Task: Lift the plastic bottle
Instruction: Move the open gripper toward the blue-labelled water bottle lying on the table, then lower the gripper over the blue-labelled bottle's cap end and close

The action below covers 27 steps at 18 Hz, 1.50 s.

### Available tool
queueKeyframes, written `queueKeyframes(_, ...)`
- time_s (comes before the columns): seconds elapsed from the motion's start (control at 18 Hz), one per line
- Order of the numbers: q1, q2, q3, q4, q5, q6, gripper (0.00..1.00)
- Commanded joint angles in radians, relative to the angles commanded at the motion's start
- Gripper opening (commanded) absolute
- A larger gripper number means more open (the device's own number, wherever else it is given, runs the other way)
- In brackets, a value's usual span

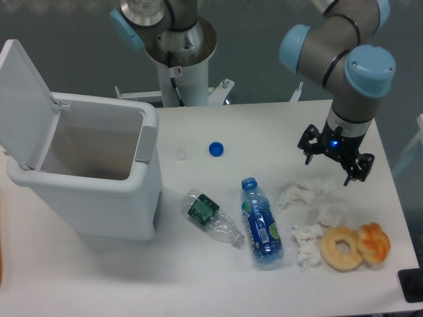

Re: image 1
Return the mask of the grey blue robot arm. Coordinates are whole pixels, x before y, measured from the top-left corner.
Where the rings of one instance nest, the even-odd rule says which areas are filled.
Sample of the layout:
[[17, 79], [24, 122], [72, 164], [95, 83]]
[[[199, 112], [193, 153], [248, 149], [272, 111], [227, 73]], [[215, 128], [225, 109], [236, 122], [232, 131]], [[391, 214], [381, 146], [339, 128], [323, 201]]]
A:
[[[347, 181], [364, 181], [374, 156], [360, 145], [389, 92], [394, 57], [366, 44], [387, 21], [388, 1], [315, 1], [325, 21], [313, 30], [293, 26], [279, 49], [281, 63], [333, 95], [325, 126], [310, 125], [298, 147], [307, 160], [324, 155], [346, 171]], [[222, 88], [210, 90], [208, 61], [217, 46], [213, 26], [198, 13], [196, 1], [121, 1], [110, 12], [117, 33], [157, 66], [166, 107], [222, 104]]]

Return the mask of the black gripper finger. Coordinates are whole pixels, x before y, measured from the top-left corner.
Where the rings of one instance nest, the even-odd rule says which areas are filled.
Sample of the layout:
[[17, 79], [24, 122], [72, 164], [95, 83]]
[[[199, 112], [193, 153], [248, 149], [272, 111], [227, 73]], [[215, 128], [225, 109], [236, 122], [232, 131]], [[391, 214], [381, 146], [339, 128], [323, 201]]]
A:
[[306, 156], [305, 164], [309, 164], [314, 155], [320, 155], [321, 133], [318, 128], [313, 124], [310, 124], [303, 132], [297, 147], [301, 149], [303, 154]]
[[342, 167], [346, 171], [347, 177], [343, 185], [347, 186], [351, 181], [356, 180], [364, 182], [371, 171], [374, 160], [375, 156], [370, 153], [358, 153], [356, 156], [344, 159]]

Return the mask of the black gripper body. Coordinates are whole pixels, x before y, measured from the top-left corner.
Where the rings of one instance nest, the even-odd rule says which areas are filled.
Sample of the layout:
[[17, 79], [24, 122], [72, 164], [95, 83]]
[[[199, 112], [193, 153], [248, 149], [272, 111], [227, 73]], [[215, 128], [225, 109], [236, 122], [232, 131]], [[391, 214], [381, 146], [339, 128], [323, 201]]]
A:
[[360, 153], [359, 148], [364, 139], [365, 133], [350, 137], [344, 135], [345, 128], [340, 126], [332, 129], [328, 123], [322, 131], [315, 126], [312, 128], [313, 137], [316, 142], [312, 144], [314, 155], [324, 154], [336, 162], [352, 166], [353, 164], [364, 164], [366, 155]]

